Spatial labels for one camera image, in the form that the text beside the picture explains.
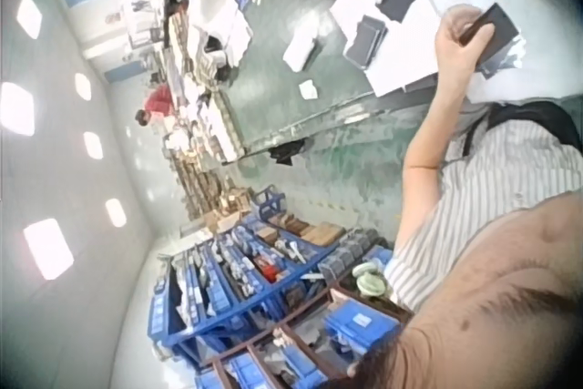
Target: label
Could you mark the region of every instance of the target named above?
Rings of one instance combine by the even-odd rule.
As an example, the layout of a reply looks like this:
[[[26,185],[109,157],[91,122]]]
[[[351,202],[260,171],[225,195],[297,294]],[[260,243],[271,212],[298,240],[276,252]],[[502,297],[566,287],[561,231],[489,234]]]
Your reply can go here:
[[[373,320],[368,316],[364,316],[362,313],[358,313],[353,317],[353,321],[358,323],[361,327],[366,328]]]
[[[196,304],[202,304],[202,295],[200,294],[200,287],[194,288],[194,301]]]
[[[249,260],[247,257],[243,257],[243,264],[250,271],[255,269],[255,265],[253,263],[251,263],[251,260]]]

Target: red shirt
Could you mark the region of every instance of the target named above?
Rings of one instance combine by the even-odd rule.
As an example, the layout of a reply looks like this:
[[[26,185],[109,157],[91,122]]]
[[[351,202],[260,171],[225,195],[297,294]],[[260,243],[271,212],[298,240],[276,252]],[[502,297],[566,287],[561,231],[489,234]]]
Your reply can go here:
[[[144,109],[153,113],[162,113],[164,117],[169,116],[174,110],[170,87],[163,84],[156,88],[156,91],[149,95],[148,100],[144,104]]]

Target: man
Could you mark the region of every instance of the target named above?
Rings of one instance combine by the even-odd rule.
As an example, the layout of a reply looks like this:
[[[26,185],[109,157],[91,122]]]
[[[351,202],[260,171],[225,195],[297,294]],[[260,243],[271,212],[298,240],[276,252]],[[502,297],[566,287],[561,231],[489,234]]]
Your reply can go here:
[[[414,316],[328,387],[547,387],[580,340],[583,158],[572,120],[554,105],[560,126],[509,107],[498,109],[503,123],[490,114],[450,142],[494,32],[458,44],[479,15],[458,6],[443,18],[435,99],[404,159],[385,277]]]
[[[138,110],[136,113],[136,121],[141,127],[145,127],[154,114],[160,114],[162,117],[166,117],[172,114],[173,111],[174,104],[172,103],[170,88],[168,85],[162,84],[149,96],[144,104],[144,109]]]

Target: striped shirt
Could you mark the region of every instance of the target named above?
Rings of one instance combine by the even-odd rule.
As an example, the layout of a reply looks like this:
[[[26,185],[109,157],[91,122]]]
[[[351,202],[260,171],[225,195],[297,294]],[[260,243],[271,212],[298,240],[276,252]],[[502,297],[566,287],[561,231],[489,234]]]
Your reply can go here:
[[[486,131],[484,121],[466,158],[464,141],[450,143],[440,200],[384,271],[392,299],[413,312],[489,222],[583,187],[583,156],[535,122],[512,120]]]

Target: person in red shirt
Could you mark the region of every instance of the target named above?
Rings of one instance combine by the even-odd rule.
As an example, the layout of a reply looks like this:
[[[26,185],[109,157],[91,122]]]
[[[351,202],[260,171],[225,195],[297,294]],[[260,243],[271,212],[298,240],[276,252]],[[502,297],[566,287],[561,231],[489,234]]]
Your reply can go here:
[[[170,88],[168,85],[162,84],[149,96],[144,104],[144,109],[138,110],[136,121],[141,127],[145,127],[152,119],[153,113],[160,113],[163,117],[166,117],[172,114],[173,111],[174,104],[172,103]]]

